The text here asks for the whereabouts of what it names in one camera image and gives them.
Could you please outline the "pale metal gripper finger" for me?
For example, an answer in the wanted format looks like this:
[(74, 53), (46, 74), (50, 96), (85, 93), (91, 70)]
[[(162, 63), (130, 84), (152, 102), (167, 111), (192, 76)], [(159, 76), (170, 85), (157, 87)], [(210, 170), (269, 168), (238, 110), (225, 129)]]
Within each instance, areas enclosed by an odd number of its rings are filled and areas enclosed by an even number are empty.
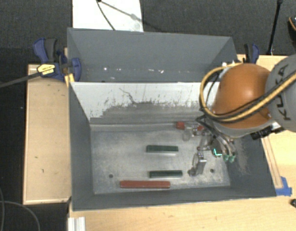
[(191, 138), (195, 136), (200, 136), (202, 134), (202, 131), (204, 130), (204, 126), (202, 125), (189, 125), (184, 128), (183, 134), (182, 134), (182, 140), (183, 141), (189, 141)]
[(205, 159), (204, 154), (202, 152), (196, 152), (193, 155), (192, 167), (188, 170), (189, 176), (195, 177), (203, 174), (206, 163), (207, 160)]

